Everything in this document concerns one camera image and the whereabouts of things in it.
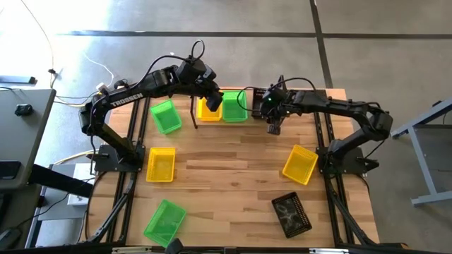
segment wooden table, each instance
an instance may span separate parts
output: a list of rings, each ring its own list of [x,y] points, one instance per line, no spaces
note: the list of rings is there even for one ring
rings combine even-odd
[[[327,94],[337,99],[346,98],[343,89],[329,89]],[[151,104],[166,99],[151,99]],[[167,199],[187,211],[177,232],[185,246],[333,246],[325,186],[318,169],[314,170],[307,186],[281,174],[295,144],[312,151],[318,146],[313,114],[293,115],[286,119],[279,136],[267,134],[265,121],[251,116],[246,122],[235,124],[197,121],[199,129],[196,130],[189,114],[190,99],[177,95],[172,99],[182,118],[181,129],[169,135],[160,134],[152,115],[148,116],[145,164],[138,174],[128,245],[157,245],[146,238],[143,231],[162,199]],[[252,91],[248,91],[248,108],[251,108],[251,101]],[[112,111],[109,125],[121,136],[126,136],[131,108],[128,104]],[[331,118],[336,138],[344,138],[353,132],[349,118]],[[134,139],[138,135],[139,119]],[[321,119],[325,130],[323,115]],[[145,181],[151,147],[176,148],[172,183]],[[108,173],[96,187],[89,217],[91,233],[110,213],[117,177],[116,173]],[[366,186],[356,176],[344,175],[343,178],[351,214],[369,238],[378,242]],[[271,200],[292,191],[298,193],[312,229],[287,239]],[[116,236],[122,215],[121,212]],[[343,218],[339,215],[338,220],[341,236],[345,239]]]

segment black tray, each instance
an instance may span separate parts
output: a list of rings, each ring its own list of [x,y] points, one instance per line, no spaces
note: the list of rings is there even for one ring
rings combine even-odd
[[[303,206],[295,192],[271,201],[285,237],[291,238],[312,229]]]
[[[253,89],[253,111],[251,113],[251,116],[255,119],[263,119],[261,113],[259,112],[259,109],[261,108],[262,97],[265,92],[265,89]]]

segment gray floor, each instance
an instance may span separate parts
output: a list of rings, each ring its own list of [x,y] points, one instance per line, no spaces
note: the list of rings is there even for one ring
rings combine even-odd
[[[314,32],[309,0],[26,1],[46,31],[147,30]],[[452,1],[317,0],[324,32],[449,33]],[[49,50],[39,28],[17,1],[0,14],[1,69],[32,73],[48,85]],[[106,64],[116,79],[137,80],[157,56],[186,56],[195,39],[206,42],[203,60],[220,85],[267,86],[279,74],[304,76],[325,87],[315,38],[64,37],[51,36],[59,95],[88,95],[109,74],[81,52]],[[334,87],[349,98],[380,102],[394,128],[452,95],[452,40],[325,40]],[[162,61],[158,67],[174,64]],[[293,83],[291,86],[303,86]],[[452,122],[452,115],[446,118]],[[369,152],[375,144],[364,145]],[[89,150],[77,109],[55,104],[37,161],[47,165]],[[414,208],[410,198],[427,194],[409,138],[388,140],[375,152],[381,166],[369,173],[380,240],[414,249],[452,252],[452,201]],[[38,245],[70,243],[79,222],[43,226]]]

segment green basket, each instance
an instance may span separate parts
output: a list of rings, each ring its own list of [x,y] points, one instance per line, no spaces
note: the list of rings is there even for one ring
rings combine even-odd
[[[155,124],[161,134],[168,134],[181,128],[181,117],[176,111],[172,100],[167,100],[155,106],[152,106],[150,112],[153,114]]]
[[[166,248],[184,220],[185,214],[184,209],[163,200],[143,233],[150,240]]]
[[[237,103],[240,91],[223,91],[223,120],[225,122],[241,122],[248,119],[248,112]],[[240,105],[246,107],[245,91],[240,93]]]

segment yellow plastic bin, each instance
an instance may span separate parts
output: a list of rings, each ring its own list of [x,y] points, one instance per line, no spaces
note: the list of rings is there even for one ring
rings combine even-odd
[[[196,107],[196,115],[201,121],[219,121],[222,116],[223,111],[223,103],[220,104],[217,111],[212,112],[209,108],[207,108],[207,100],[205,98],[198,98],[198,106]]]
[[[174,178],[176,148],[151,148],[146,181],[170,182]]]
[[[315,152],[294,145],[282,174],[297,183],[307,185],[318,158],[319,156]]]

